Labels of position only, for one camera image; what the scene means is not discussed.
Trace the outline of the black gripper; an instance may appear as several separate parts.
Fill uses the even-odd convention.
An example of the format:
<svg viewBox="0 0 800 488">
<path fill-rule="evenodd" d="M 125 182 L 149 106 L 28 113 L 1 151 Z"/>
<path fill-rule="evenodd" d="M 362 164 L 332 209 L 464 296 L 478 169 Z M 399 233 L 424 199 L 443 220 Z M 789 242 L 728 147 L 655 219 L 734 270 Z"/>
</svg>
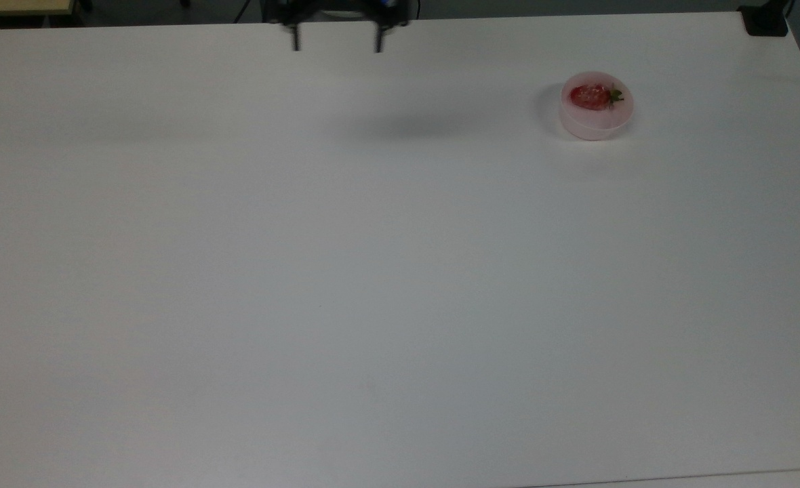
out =
<svg viewBox="0 0 800 488">
<path fill-rule="evenodd" d="M 301 50 L 300 24 L 319 12 L 355 13 L 375 22 L 374 52 L 382 52 L 382 27 L 406 26 L 412 21 L 409 1 L 264 1 L 263 21 L 291 26 L 292 46 Z"/>
</svg>

